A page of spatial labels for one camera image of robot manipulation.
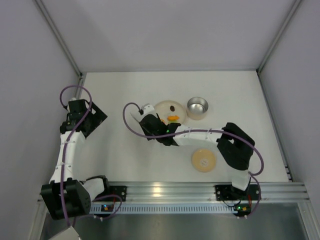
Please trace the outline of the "orange carrot slice food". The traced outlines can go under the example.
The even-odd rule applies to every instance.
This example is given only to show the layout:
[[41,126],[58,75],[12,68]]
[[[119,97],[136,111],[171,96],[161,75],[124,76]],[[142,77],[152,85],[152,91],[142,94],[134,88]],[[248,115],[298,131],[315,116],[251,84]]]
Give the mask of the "orange carrot slice food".
[[170,115],[170,116],[167,117],[167,120],[168,120],[169,122],[176,122],[176,121],[178,121],[179,119],[180,119],[180,117],[177,116],[177,115]]

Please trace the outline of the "round lunch box container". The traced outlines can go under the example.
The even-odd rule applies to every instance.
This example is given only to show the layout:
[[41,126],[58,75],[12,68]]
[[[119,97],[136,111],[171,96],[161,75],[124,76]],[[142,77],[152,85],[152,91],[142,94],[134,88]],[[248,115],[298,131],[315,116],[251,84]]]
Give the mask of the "round lunch box container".
[[209,109],[208,102],[202,97],[192,97],[186,104],[187,116],[192,120],[202,120]]

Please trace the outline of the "beige round lid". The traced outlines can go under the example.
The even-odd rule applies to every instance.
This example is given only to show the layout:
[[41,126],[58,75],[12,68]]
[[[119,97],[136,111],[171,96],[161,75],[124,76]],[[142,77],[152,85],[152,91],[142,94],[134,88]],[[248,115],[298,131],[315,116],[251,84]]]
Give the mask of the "beige round lid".
[[211,150],[200,148],[193,153],[191,163],[197,171],[208,173],[216,167],[217,157]]

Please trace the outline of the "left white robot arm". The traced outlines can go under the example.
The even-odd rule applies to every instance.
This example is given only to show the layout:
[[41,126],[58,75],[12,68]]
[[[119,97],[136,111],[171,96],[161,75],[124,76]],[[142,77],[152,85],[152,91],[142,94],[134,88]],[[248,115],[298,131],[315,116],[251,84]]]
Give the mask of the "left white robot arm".
[[66,120],[61,124],[60,150],[54,173],[40,195],[53,220],[89,214],[92,201],[110,192],[106,176],[86,180],[75,178],[75,164],[80,158],[87,137],[107,118],[94,103],[72,99],[67,105]]

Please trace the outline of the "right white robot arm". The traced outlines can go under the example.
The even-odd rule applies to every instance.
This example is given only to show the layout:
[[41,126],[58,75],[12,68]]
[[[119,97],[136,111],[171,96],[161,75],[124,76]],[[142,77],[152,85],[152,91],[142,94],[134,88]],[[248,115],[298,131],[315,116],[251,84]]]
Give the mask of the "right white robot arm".
[[155,139],[165,146],[194,146],[219,151],[230,167],[231,193],[237,197],[248,194],[249,165],[255,141],[235,123],[228,122],[218,132],[212,132],[177,122],[165,124],[154,114],[138,116],[137,122],[148,140]]

